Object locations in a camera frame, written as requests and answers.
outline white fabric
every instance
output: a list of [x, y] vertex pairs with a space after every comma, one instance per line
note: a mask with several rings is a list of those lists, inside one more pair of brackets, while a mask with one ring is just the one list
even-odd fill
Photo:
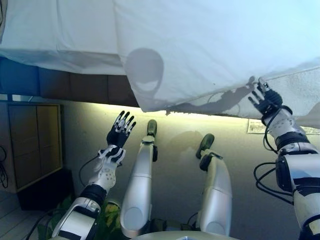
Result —
[[0, 55], [80, 74], [124, 75], [111, 0], [10, 0]]
[[[252, 75], [274, 79], [270, 85], [298, 116], [319, 102], [319, 75], [278, 78], [320, 66], [318, 0], [114, 0], [114, 6], [118, 54], [144, 111], [199, 103], [245, 86]], [[246, 98], [238, 100], [238, 112], [233, 97], [223, 113], [259, 114]]]
[[[320, 128], [320, 68], [264, 80], [281, 95], [283, 104], [292, 109], [299, 124]], [[170, 110], [208, 115], [226, 114], [258, 119], [261, 114], [248, 100], [248, 97], [255, 98], [251, 93], [255, 87], [255, 84], [248, 83], [246, 86], [210, 94], [173, 106]]]
[[0, 55], [73, 73], [127, 74], [143, 111], [258, 118], [247, 100], [255, 75], [296, 116], [311, 112], [304, 123], [319, 125], [320, 1], [113, 1], [10, 0]]

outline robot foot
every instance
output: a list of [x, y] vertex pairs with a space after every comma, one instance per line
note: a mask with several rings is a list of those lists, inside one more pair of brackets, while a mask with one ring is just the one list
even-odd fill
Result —
[[211, 133], [206, 134], [201, 140], [200, 146], [196, 151], [195, 156], [198, 159], [201, 159], [201, 151], [211, 148], [211, 145], [214, 143], [215, 136]]
[[146, 134], [148, 136], [154, 136], [156, 137], [156, 134], [157, 134], [157, 122], [156, 120], [149, 120], [148, 122], [148, 127], [147, 127], [147, 130], [146, 130]]

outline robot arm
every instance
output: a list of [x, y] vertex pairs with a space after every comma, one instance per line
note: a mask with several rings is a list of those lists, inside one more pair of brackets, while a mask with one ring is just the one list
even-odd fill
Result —
[[136, 122], [133, 116], [126, 122], [129, 112], [122, 111], [107, 135], [108, 147], [98, 152], [98, 164], [88, 185], [68, 209], [53, 230], [52, 237], [68, 240], [92, 240], [98, 229], [96, 219], [105, 197], [116, 184], [116, 169], [125, 157], [123, 146]]
[[278, 186], [292, 193], [295, 214], [301, 228], [300, 240], [320, 238], [320, 152], [297, 125], [292, 111], [282, 105], [281, 96], [259, 81], [251, 103], [262, 113], [262, 122], [275, 140]]

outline wooden cabinet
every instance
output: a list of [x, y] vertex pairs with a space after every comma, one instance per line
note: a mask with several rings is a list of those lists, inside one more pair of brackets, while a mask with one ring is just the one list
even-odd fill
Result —
[[62, 167], [60, 106], [0, 102], [0, 146], [8, 188], [18, 192]]

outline wire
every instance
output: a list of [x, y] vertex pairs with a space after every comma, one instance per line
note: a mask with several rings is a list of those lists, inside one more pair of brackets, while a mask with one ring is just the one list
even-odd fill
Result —
[[64, 214], [62, 213], [62, 210], [61, 210], [61, 212], [56, 212], [56, 213], [54, 213], [54, 214], [48, 219], [48, 221], [46, 221], [46, 223], [45, 223], [45, 225], [44, 225], [44, 229], [45, 229], [45, 231], [44, 231], [44, 236], [45, 236], [45, 239], [47, 239], [48, 227], [49, 227], [49, 224], [50, 224], [51, 220], [55, 217], [55, 215], [58, 215], [58, 214], [61, 215], [61, 217], [64, 215]]
[[7, 152], [3, 146], [0, 146], [0, 149], [3, 152], [3, 159], [0, 159], [0, 182], [4, 189], [8, 188], [9, 178], [7, 171], [2, 164], [7, 159]]
[[292, 194], [291, 193], [288, 193], [288, 192], [283, 192], [283, 191], [277, 191], [277, 190], [274, 190], [274, 189], [271, 189], [269, 187], [267, 187], [266, 185], [264, 185], [263, 183], [261, 183], [261, 180], [264, 179], [267, 175], [269, 175], [270, 173], [272, 173], [273, 171], [275, 171], [276, 168], [272, 168], [271, 170], [267, 171], [266, 173], [264, 173], [261, 177], [257, 178], [257, 173], [256, 171], [253, 172], [253, 175], [254, 175], [254, 178], [255, 178], [255, 181], [258, 182], [258, 184], [260, 184], [262, 187], [264, 187], [265, 189], [273, 192], [273, 193], [276, 193], [276, 194], [282, 194], [282, 195], [286, 195], [286, 196], [290, 196], [292, 197]]
[[86, 165], [88, 165], [89, 163], [91, 163], [91, 162], [92, 162], [93, 160], [95, 160], [97, 157], [98, 157], [98, 155], [95, 156], [95, 157], [93, 157], [93, 158], [91, 158], [89, 161], [87, 161], [85, 164], [83, 164], [83, 165], [81, 166], [80, 170], [79, 170], [79, 173], [78, 173], [79, 180], [80, 180], [81, 184], [82, 184], [84, 187], [85, 187], [86, 185], [85, 185], [84, 182], [82, 181], [81, 171], [84, 169], [84, 167], [85, 167]]
[[42, 216], [40, 216], [40, 217], [38, 218], [38, 220], [34, 223], [33, 227], [31, 228], [30, 232], [29, 232], [28, 235], [26, 236], [25, 240], [29, 240], [29, 239], [30, 239], [32, 233], [34, 232], [34, 230], [36, 229], [36, 227], [38, 226], [38, 224], [40, 223], [40, 221], [41, 221], [45, 216], [47, 216], [48, 214], [53, 213], [53, 212], [55, 212], [55, 211], [65, 211], [65, 209], [63, 209], [63, 208], [52, 209], [52, 210], [47, 211], [47, 212], [46, 212], [45, 214], [43, 214]]
[[275, 112], [275, 114], [272, 116], [272, 118], [270, 119], [270, 121], [269, 121], [268, 124], [266, 125], [265, 131], [264, 131], [263, 141], [265, 141], [266, 144], [269, 146], [270, 151], [273, 151], [275, 154], [278, 154], [278, 151], [275, 150], [275, 149], [271, 146], [271, 144], [269, 143], [269, 141], [268, 141], [268, 135], [267, 135], [267, 134], [268, 134], [268, 132], [269, 132], [269, 127], [270, 127], [272, 121], [275, 119], [275, 117], [278, 115], [278, 113], [279, 113], [279, 112], [281, 111], [281, 109], [283, 109], [283, 108], [284, 108], [283, 106], [279, 106], [279, 109], [278, 109], [278, 110]]
[[265, 138], [265, 137], [263, 137], [263, 146], [264, 146], [264, 148], [265, 148], [266, 150], [272, 151], [270, 148], [267, 148], [267, 146], [266, 146], [266, 138]]
[[0, 160], [0, 163], [3, 163], [7, 159], [7, 152], [3, 146], [0, 146], [0, 149], [3, 151], [3, 159]]
[[272, 168], [271, 170], [267, 171], [266, 173], [264, 173], [261, 177], [259, 177], [259, 178], [257, 177], [258, 168], [260, 168], [263, 165], [274, 165], [274, 164], [275, 164], [274, 162], [264, 162], [264, 163], [261, 163], [261, 164], [257, 165], [254, 168], [253, 175], [254, 175], [254, 178], [256, 180], [255, 186], [259, 190], [261, 190], [261, 191], [263, 191], [263, 192], [265, 192], [265, 193], [267, 193], [267, 194], [269, 194], [271, 196], [274, 196], [274, 197], [276, 197], [276, 198], [278, 198], [278, 199], [280, 199], [280, 200], [282, 200], [282, 201], [284, 201], [284, 202], [286, 202], [288, 204], [293, 205], [294, 203], [292, 201], [289, 201], [286, 198], [278, 195], [278, 194], [281, 194], [281, 195], [286, 195], [286, 196], [292, 197], [292, 194], [287, 193], [287, 192], [281, 192], [281, 191], [277, 191], [277, 190], [271, 189], [271, 188], [269, 188], [269, 187], [267, 187], [267, 186], [265, 186], [264, 184], [261, 183], [261, 180], [263, 178], [265, 178], [267, 175], [269, 175], [270, 173], [272, 173], [276, 169], [275, 167]]
[[188, 222], [187, 222], [186, 224], [188, 224], [188, 225], [189, 225], [189, 223], [190, 223], [191, 219], [192, 219], [195, 215], [197, 215], [197, 214], [198, 214], [198, 212], [196, 212], [196, 213], [192, 214], [192, 215], [191, 215], [191, 217], [189, 217]]

